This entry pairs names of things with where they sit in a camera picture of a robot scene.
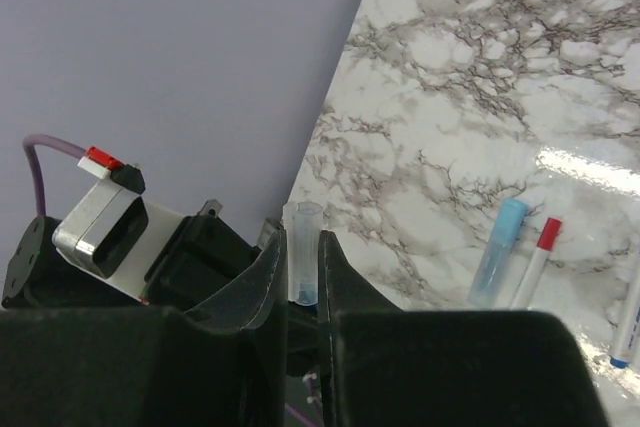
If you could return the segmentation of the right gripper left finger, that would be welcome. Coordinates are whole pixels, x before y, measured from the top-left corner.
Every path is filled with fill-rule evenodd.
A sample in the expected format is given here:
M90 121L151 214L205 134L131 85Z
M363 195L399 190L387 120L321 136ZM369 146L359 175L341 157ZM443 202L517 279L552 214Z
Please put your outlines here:
M5 426L279 426L286 237L206 301L1 316Z

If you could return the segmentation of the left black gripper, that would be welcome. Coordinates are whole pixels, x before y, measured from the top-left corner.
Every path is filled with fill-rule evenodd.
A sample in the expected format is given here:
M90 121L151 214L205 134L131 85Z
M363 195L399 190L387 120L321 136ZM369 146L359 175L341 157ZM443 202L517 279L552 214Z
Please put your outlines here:
M220 217L221 204L210 199L187 216L145 274L144 302L187 311L242 272L261 249L245 241Z

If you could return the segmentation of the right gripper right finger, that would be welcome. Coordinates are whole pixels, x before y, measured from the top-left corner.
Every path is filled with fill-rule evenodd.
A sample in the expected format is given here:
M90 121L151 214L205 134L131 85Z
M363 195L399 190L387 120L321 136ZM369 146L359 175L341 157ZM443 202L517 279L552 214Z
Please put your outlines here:
M405 311L318 247L318 348L328 426L604 426L581 352L556 317Z

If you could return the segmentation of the clear gel pen cap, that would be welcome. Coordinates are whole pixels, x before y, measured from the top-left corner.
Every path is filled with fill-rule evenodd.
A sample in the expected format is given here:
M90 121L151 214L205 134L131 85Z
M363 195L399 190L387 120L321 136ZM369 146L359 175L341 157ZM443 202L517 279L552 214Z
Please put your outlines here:
M303 307L318 302L318 248L323 209L314 202L283 206L287 242L288 300Z

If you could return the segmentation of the white red marker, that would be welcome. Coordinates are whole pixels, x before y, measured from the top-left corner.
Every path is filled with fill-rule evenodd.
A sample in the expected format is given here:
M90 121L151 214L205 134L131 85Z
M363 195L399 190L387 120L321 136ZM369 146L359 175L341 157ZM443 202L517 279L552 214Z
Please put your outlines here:
M546 220L529 264L511 299L509 307L512 310L522 310L529 306L562 225L563 222L557 218L549 217Z

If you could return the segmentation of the white marker pen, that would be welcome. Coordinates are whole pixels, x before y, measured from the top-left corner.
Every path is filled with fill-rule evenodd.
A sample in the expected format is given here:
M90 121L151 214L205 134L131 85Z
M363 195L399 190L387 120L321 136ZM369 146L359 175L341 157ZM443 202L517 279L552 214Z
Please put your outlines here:
M609 350L610 364L619 369L627 368L632 362L635 346L639 340L639 254L634 258L631 274Z

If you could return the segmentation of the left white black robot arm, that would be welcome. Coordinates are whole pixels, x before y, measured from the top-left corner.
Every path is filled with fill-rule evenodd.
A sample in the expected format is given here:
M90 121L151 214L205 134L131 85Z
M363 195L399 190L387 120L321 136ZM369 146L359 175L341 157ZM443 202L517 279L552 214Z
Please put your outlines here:
M173 306L186 311L245 271L261 250L246 242L218 213L213 200L193 216L145 201L115 225L98 260L112 274L67 262L53 243L59 220L36 216L7 267L5 309Z

